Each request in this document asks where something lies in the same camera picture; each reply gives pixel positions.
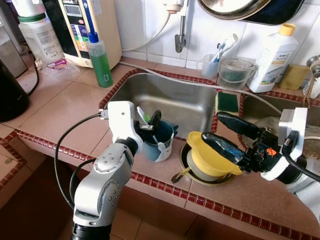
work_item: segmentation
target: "white hose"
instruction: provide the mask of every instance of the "white hose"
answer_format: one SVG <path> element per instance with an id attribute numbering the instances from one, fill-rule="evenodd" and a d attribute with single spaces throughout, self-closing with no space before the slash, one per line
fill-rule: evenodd
<path id="1" fill-rule="evenodd" d="M 123 51 L 123 52 L 127 52 L 127 51 L 136 50 L 136 49 L 138 49 L 138 48 L 143 47 L 144 45 L 147 45 L 149 42 L 151 42 L 153 39 L 155 39 L 155 38 L 162 32 L 162 30 L 166 27 L 166 25 L 167 25 L 167 23 L 168 23 L 168 21 L 169 21 L 169 19 L 170 19 L 170 15 L 171 15 L 171 13 L 168 13 L 168 15 L 167 15 L 167 17 L 166 17 L 166 19 L 165 19 L 165 22 L 164 22 L 164 24 L 162 25 L 162 27 L 160 28 L 160 30 L 157 31 L 149 40 L 145 41 L 145 42 L 144 42 L 142 45 L 140 45 L 140 46 L 135 46 L 135 47 L 130 47 L 130 48 L 122 48 L 122 51 Z"/>
<path id="2" fill-rule="evenodd" d="M 147 73 L 154 74 L 154 75 L 159 76 L 161 78 L 165 78 L 165 79 L 168 79 L 170 81 L 181 83 L 181 84 L 188 84 L 188 85 L 200 86 L 200 87 L 208 87 L 208 88 L 213 88 L 213 89 L 221 89 L 221 90 L 227 90 L 227 91 L 233 91 L 233 92 L 237 92 L 237 93 L 241 93 L 241 94 L 246 94 L 246 95 L 252 96 L 252 97 L 260 100 L 261 102 L 263 102 L 264 104 L 268 105 L 270 108 L 275 110 L 278 114 L 281 115 L 281 113 L 282 113 L 278 108 L 273 106 L 268 101 L 264 100 L 263 98 L 255 95 L 255 94 L 253 94 L 251 92 L 248 92 L 248 91 L 234 90 L 234 89 L 228 89 L 228 88 L 225 88 L 225 87 L 222 87 L 222 86 L 217 86 L 217 85 L 208 85 L 208 84 L 194 82 L 194 81 L 180 80 L 180 79 L 176 79 L 176 78 L 173 78 L 173 77 L 164 76 L 164 75 L 162 75 L 160 73 L 157 73 L 155 71 L 149 70 L 147 68 L 144 68 L 144 67 L 141 67 L 141 66 L 138 66 L 138 65 L 134 65 L 134 64 L 130 64 L 130 63 L 126 63 L 126 62 L 123 62 L 123 61 L 120 61 L 119 64 L 126 65 L 126 66 L 133 67 L 133 68 L 137 68 L 137 69 L 141 69 L 141 70 L 143 70 L 143 71 L 145 71 Z"/>
<path id="3" fill-rule="evenodd" d="M 320 136 L 305 136 L 304 140 L 320 140 Z"/>

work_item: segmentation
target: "blue cap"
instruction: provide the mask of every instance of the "blue cap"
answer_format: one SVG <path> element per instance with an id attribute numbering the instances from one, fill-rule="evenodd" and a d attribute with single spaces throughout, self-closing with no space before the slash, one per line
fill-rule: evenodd
<path id="1" fill-rule="evenodd" d="M 99 42 L 98 33 L 96 31 L 89 32 L 88 37 L 89 37 L 90 43 L 95 44 L 95 43 Z"/>

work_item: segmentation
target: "kitchen counter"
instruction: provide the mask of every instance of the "kitchen counter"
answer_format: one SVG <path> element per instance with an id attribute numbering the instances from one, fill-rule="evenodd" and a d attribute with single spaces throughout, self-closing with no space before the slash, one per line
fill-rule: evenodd
<path id="1" fill-rule="evenodd" d="M 193 69 L 127 57 L 122 61 L 166 72 L 173 77 L 183 75 L 192 77 L 191 80 L 201 77 L 200 72 Z M 20 81 L 35 77 L 32 64 L 29 66 L 29 70 L 19 78 Z M 0 124 L 2 144 L 5 141 L 10 145 L 11 141 L 18 138 L 30 149 L 53 156 L 55 143 L 60 136 L 74 123 L 97 113 L 102 99 L 136 71 L 119 64 L 111 71 L 113 85 L 100 88 L 92 69 L 79 69 L 77 74 L 63 80 L 55 79 L 42 70 L 27 111 Z M 301 91 L 275 87 L 273 94 L 276 93 L 290 98 L 302 96 Z M 241 145 L 237 135 L 219 122 L 216 132 Z M 111 143 L 108 120 L 92 119 L 65 138 L 59 159 L 78 165 L 83 160 L 98 157 Z M 160 163 L 148 161 L 143 154 L 138 154 L 127 186 L 262 239 L 320 237 L 319 223 L 311 211 L 287 192 L 281 182 L 266 181 L 258 173 L 236 176 L 230 183 L 218 187 L 199 184 L 187 176 L 173 185 L 171 177 L 181 170 L 180 151 L 184 144 L 185 141 L 174 139 L 170 158 Z M 0 146 L 0 154 L 9 154 L 8 147 Z M 91 165 L 85 167 L 88 171 L 91 168 Z"/>

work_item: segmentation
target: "kitchen sink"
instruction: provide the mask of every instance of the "kitchen sink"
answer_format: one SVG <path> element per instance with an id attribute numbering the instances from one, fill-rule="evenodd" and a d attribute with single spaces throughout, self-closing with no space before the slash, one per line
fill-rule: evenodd
<path id="1" fill-rule="evenodd" d="M 258 96 L 277 107 L 280 111 L 282 111 L 283 109 L 295 109 L 302 107 L 301 102 L 266 95 Z M 320 127 L 319 116 L 320 107 L 310 106 L 307 113 L 307 124 L 311 126 Z M 263 102 L 255 99 L 254 97 L 245 97 L 243 105 L 243 119 L 254 124 L 258 120 L 261 120 L 266 117 L 280 117 L 280 115 L 275 110 L 273 110 Z"/>
<path id="2" fill-rule="evenodd" d="M 186 139 L 191 131 L 210 131 L 216 94 L 209 87 L 192 86 L 149 73 L 138 73 L 130 76 L 110 101 L 131 101 L 150 117 L 159 109 L 163 120 L 179 125 L 177 136 Z M 135 119 L 142 123 L 137 111 Z"/>

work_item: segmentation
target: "green sponge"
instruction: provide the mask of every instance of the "green sponge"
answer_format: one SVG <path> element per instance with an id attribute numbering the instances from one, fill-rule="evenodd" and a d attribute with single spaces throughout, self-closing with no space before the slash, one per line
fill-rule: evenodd
<path id="1" fill-rule="evenodd" d="M 215 113 L 219 111 L 238 115 L 239 107 L 237 95 L 219 91 L 215 96 Z"/>

